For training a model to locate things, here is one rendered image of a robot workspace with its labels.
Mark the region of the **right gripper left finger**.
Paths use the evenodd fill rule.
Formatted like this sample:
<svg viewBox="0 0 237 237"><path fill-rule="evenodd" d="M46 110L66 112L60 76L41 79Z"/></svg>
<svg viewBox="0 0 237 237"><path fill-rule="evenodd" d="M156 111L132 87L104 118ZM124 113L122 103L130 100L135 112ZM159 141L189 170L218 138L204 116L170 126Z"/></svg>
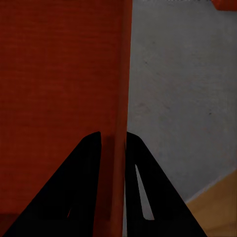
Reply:
<svg viewBox="0 0 237 237"><path fill-rule="evenodd" d="M84 137L3 237L92 237L101 150Z"/></svg>

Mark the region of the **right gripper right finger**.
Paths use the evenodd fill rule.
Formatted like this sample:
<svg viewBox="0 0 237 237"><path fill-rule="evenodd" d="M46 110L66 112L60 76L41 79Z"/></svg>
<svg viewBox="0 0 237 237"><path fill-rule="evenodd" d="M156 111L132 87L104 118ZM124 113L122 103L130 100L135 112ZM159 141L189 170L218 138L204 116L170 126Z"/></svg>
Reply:
<svg viewBox="0 0 237 237"><path fill-rule="evenodd" d="M143 217L135 164L155 220ZM127 132L127 237L207 237L142 139Z"/></svg>

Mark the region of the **storage box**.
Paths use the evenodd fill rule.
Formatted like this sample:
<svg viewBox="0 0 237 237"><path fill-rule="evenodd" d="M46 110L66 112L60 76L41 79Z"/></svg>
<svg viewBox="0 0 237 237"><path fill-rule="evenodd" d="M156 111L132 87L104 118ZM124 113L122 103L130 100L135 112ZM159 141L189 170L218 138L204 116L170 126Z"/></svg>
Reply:
<svg viewBox="0 0 237 237"><path fill-rule="evenodd" d="M122 237L132 0L0 0L0 237L101 132L92 237Z"/></svg>
<svg viewBox="0 0 237 237"><path fill-rule="evenodd" d="M211 0L211 2L217 10L237 12L237 0Z"/></svg>

